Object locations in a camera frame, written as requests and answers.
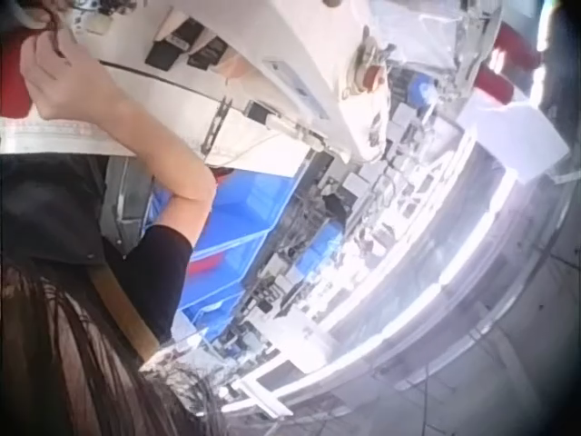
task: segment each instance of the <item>shoulder strap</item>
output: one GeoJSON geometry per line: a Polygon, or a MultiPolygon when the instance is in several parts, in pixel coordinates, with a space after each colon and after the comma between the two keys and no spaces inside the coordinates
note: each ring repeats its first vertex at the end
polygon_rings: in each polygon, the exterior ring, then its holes
{"type": "Polygon", "coordinates": [[[117,278],[107,266],[89,267],[89,276],[103,304],[135,351],[147,362],[160,343],[137,312],[117,278]]]}

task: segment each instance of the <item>forearm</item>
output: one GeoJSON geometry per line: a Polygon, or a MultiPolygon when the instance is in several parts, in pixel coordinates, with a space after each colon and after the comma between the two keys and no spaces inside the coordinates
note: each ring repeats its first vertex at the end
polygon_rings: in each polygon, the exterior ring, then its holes
{"type": "Polygon", "coordinates": [[[216,183],[193,150],[140,105],[123,100],[99,126],[134,152],[174,195],[211,203],[216,183]]]}

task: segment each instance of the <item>woman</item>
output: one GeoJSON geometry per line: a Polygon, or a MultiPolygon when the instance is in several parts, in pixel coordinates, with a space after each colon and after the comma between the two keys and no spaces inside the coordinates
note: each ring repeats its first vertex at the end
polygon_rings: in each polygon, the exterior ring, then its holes
{"type": "Polygon", "coordinates": [[[152,343],[171,338],[185,268],[212,206],[212,173],[68,30],[26,39],[20,69],[44,119],[96,124],[173,196],[123,258],[99,233],[102,161],[2,156],[0,389],[7,433],[218,433],[219,415],[200,383],[189,395],[205,410],[196,418],[159,377],[138,371],[152,343]],[[97,270],[113,278],[100,282],[97,270]],[[145,341],[149,348],[140,335],[153,338],[145,341]]]}

